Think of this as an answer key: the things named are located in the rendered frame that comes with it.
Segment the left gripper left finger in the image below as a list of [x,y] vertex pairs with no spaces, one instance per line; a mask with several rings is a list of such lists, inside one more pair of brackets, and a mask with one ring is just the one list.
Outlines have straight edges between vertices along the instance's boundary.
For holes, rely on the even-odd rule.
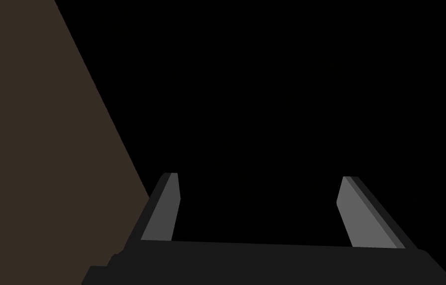
[[171,241],[180,205],[177,173],[164,173],[155,186],[128,240],[136,247],[140,240]]

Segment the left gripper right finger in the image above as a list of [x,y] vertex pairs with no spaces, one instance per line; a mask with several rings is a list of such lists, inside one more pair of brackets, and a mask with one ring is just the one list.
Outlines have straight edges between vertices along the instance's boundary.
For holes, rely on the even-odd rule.
[[342,178],[336,206],[353,247],[418,248],[360,178]]

